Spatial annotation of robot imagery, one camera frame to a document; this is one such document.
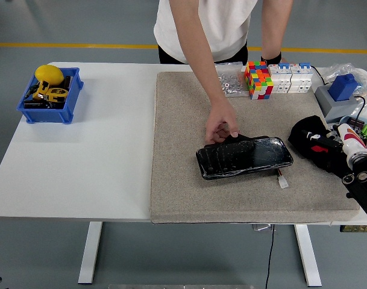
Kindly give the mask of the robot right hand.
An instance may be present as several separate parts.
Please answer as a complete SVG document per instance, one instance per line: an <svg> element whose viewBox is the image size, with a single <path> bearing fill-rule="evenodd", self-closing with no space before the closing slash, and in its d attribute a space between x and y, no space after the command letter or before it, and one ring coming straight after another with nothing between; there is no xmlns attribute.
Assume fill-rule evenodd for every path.
<svg viewBox="0 0 367 289"><path fill-rule="evenodd" d="M367 157L367 147L357 133L346 123L337 127L341 142L334 141L323 135L302 130L305 138L314 145L322 148L342 151L347 156L347 163L355 162L360 158Z"/></svg>

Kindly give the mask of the person's right hand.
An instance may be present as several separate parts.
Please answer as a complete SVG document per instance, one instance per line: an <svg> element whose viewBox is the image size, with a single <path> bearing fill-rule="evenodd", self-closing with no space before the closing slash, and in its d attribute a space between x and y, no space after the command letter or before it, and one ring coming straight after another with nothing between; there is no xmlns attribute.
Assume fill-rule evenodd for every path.
<svg viewBox="0 0 367 289"><path fill-rule="evenodd" d="M222 143L229 135L237 137L239 128L236 114L228 99L211 102L210 114L205 125L205 143Z"/></svg>

